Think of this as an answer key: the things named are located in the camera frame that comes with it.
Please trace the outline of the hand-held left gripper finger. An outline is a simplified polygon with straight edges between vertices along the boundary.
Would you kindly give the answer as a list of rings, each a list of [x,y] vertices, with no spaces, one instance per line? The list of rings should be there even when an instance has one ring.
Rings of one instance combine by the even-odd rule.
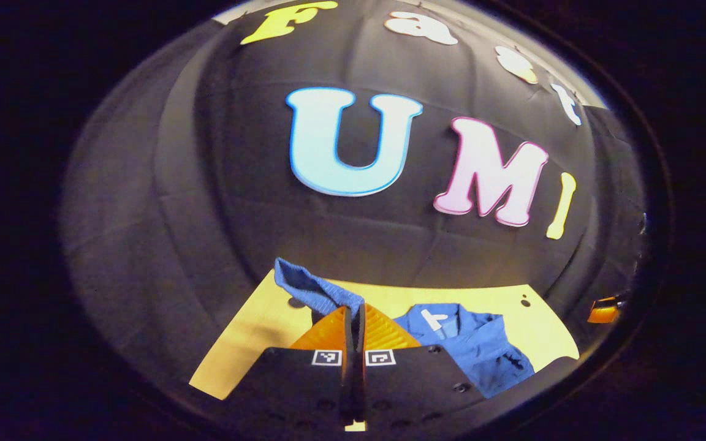
[[[224,400],[238,432],[344,432],[355,316],[337,308],[289,348],[264,349]]]
[[[421,344],[380,309],[359,308],[359,416],[367,432],[421,432],[485,402],[440,344]]]

